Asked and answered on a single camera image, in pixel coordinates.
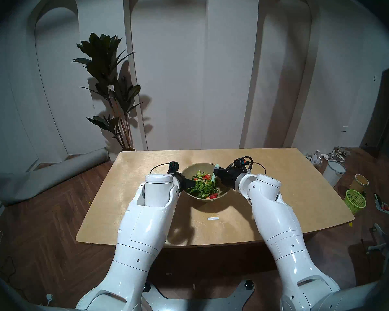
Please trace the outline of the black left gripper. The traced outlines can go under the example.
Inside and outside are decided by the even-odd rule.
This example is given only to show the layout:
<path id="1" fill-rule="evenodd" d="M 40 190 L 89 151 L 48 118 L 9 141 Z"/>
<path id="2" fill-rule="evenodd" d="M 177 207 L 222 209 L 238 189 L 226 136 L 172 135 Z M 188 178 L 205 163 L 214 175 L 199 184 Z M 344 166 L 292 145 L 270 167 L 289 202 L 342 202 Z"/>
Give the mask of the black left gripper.
<path id="1" fill-rule="evenodd" d="M 196 181 L 193 179 L 185 178 L 180 172 L 172 173 L 172 183 L 174 186 L 178 186 L 178 192 L 196 187 Z"/>

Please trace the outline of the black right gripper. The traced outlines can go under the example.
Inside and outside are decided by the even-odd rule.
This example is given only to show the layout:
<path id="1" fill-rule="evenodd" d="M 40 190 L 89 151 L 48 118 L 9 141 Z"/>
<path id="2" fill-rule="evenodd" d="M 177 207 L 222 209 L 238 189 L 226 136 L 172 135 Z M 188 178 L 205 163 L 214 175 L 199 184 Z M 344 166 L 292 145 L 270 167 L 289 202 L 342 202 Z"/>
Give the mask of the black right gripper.
<path id="1" fill-rule="evenodd" d="M 225 187 L 236 188 L 236 181 L 247 173 L 245 166 L 230 166 L 229 168 L 214 167 L 213 181 L 220 182 Z"/>

